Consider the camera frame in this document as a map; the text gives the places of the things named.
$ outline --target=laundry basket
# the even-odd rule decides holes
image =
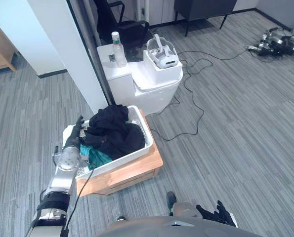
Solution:
[[[143,116],[141,115],[139,109],[136,106],[134,105],[128,106],[128,118],[129,118],[129,122],[135,123],[140,126],[141,131],[145,137],[145,147],[138,151],[130,153],[126,156],[118,158],[112,162],[109,162],[105,165],[95,168],[93,171],[92,177],[103,174],[112,169],[115,169],[116,167],[126,164],[132,160],[135,160],[139,158],[140,156],[143,156],[149,152],[149,149],[153,144],[153,138],[151,136],[148,125],[146,124],[145,120],[143,119]],[[89,120],[85,121],[82,126],[88,126],[88,125],[89,125]],[[73,126],[74,125],[69,125],[68,127],[64,129],[62,147],[64,147],[67,138],[71,135]],[[80,167],[78,169],[76,178],[87,178],[90,175],[90,173],[91,173],[91,170],[89,170],[87,166]]]

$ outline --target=black chair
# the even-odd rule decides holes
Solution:
[[[106,0],[94,0],[94,2],[98,13],[97,32],[107,43],[113,42],[111,36],[113,31],[119,32],[121,42],[125,50],[129,50],[137,46],[141,47],[150,38],[152,38],[152,35],[149,32],[148,22],[123,21],[125,5],[122,1],[116,1],[110,4],[108,4]],[[111,7],[119,5],[122,5],[122,11],[119,22],[117,23]]]

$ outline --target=shoe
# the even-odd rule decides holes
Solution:
[[[126,221],[126,218],[124,216],[120,216],[117,218],[116,221]]]
[[[168,209],[170,210],[170,212],[172,212],[172,208],[173,208],[173,204],[176,203],[176,196],[174,194],[174,192],[168,192],[167,193],[167,204],[168,204]]]

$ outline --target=teal clothing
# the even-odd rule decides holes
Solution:
[[[93,147],[84,146],[82,144],[80,145],[80,153],[88,156],[88,162],[93,164],[94,168],[100,167],[112,161],[108,155],[94,149]],[[92,165],[88,165],[88,168],[90,170],[93,169]]]

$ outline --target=white vr headset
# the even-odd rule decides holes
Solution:
[[[158,34],[154,34],[153,39],[148,40],[147,50],[149,57],[161,69],[173,67],[178,63],[178,56],[173,44],[165,38],[159,37]]]

